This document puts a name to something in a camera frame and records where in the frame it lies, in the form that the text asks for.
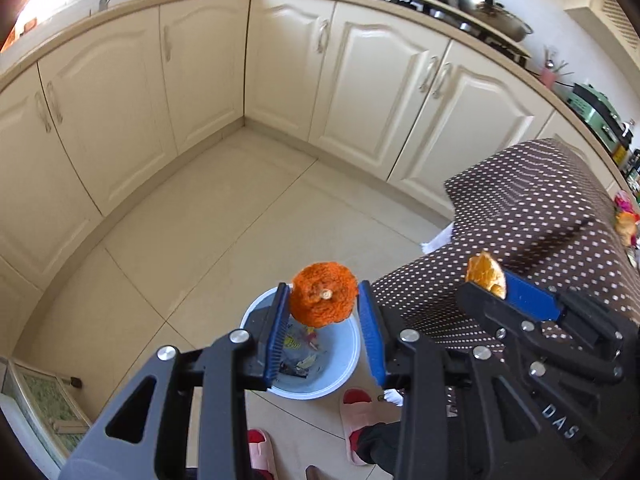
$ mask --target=vent grille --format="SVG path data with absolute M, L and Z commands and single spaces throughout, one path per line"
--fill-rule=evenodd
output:
M 616 30 L 625 39 L 628 45 L 633 50 L 638 50 L 640 45 L 640 38 L 636 34 L 634 26 L 631 25 L 629 18 L 626 16 L 625 11 L 622 10 L 617 0 L 604 0 L 602 5 L 602 12 L 611 20 Z

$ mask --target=green appliance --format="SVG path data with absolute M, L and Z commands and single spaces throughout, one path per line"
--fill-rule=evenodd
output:
M 620 127 L 620 117 L 609 98 L 591 85 L 576 83 L 566 103 L 590 128 L 609 154 L 612 154 L 622 138 L 623 131 Z

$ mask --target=gas stove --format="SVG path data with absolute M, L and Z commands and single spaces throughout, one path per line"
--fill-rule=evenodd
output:
M 437 20 L 448 23 L 477 40 L 482 41 L 512 61 L 526 68 L 531 54 L 503 33 L 489 27 L 477 18 L 449 5 L 448 0 L 384 0 L 386 2 L 416 10 Z

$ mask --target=wooden countertop edge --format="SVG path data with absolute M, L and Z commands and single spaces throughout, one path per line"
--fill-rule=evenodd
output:
M 91 28 L 98 27 L 103 23 L 110 22 L 111 20 L 116 20 L 126 14 L 131 14 L 132 12 L 137 12 L 139 10 L 148 9 L 149 7 L 155 7 L 162 4 L 168 4 L 172 2 L 178 2 L 180 0 L 130 0 L 128 2 L 124 2 L 122 4 L 113 6 L 113 8 L 109 10 L 105 10 L 104 12 L 100 12 L 88 18 L 84 18 L 79 22 L 67 27 L 65 30 L 62 30 L 58 34 L 52 36 L 43 44 L 41 44 L 38 48 L 30 51 L 23 58 L 21 58 L 18 62 L 13 64 L 8 70 L 6 70 L 2 75 L 0 75 L 0 92 L 4 90 L 6 86 L 8 86 L 14 79 L 16 79 L 22 72 L 24 72 L 28 67 L 37 62 L 39 59 L 46 56 L 49 52 L 52 52 L 61 44 L 66 43 L 67 41 L 83 34 L 84 32 L 90 30 Z M 448 36 L 449 38 L 462 43 L 480 54 L 491 59 L 493 62 L 497 63 L 501 67 L 505 68 L 509 72 L 511 72 L 514 76 L 519 78 L 523 83 L 530 86 L 533 90 L 535 90 L 539 95 L 546 99 L 552 107 L 561 114 L 565 119 L 567 119 L 573 127 L 580 132 L 580 134 L 584 137 L 585 140 L 590 144 L 590 146 L 596 151 L 598 156 L 604 162 L 606 167 L 609 169 L 611 174 L 613 175 L 615 181 L 621 187 L 621 189 L 625 190 L 629 194 L 631 191 L 626 184 L 625 179 L 622 177 L 622 174 L 618 170 L 617 166 L 610 158 L 609 154 L 602 147 L 602 145 L 598 142 L 595 136 L 591 133 L 591 131 L 585 126 L 573 111 L 551 90 L 546 88 L 538 79 L 532 76 L 529 72 L 521 68 L 519 65 L 515 64 L 513 61 L 508 58 L 502 56 L 500 53 L 496 52 L 490 46 L 482 43 L 481 41 L 476 40 L 476 38 L 470 36 L 469 34 L 458 30 L 456 28 L 451 27 L 447 23 L 443 23 L 440 20 L 436 20 L 431 16 L 426 16 L 421 12 L 415 12 L 414 10 L 406 9 L 401 6 L 391 5 L 387 2 L 383 2 L 381 0 L 334 0 L 338 2 L 343 2 L 347 4 L 358 5 L 362 7 L 369 7 L 370 9 L 380 10 L 381 12 L 386 12 L 387 14 L 392 14 L 398 16 L 399 18 L 403 18 L 405 20 L 409 20 L 414 23 L 418 23 L 419 25 L 423 25 L 424 27 L 430 28 L 432 30 L 436 30 L 440 32 L 444 36 Z

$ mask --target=red sock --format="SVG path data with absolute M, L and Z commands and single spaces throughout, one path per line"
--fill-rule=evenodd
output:
M 371 397 L 369 397 L 369 394 L 363 390 L 352 388 L 351 390 L 347 390 L 347 392 L 344 394 L 342 402 L 344 402 L 345 404 L 354 404 L 356 402 L 371 402 Z M 356 451 L 358 449 L 358 439 L 360 438 L 362 429 L 363 428 L 354 431 L 349 436 L 349 443 L 352 451 Z
M 261 442 L 265 441 L 265 438 L 258 430 L 247 431 L 246 439 L 248 440 L 249 444 L 260 444 Z M 257 471 L 262 476 L 264 476 L 264 480 L 273 480 L 273 475 L 268 471 L 265 471 L 264 469 L 255 469 L 254 471 Z

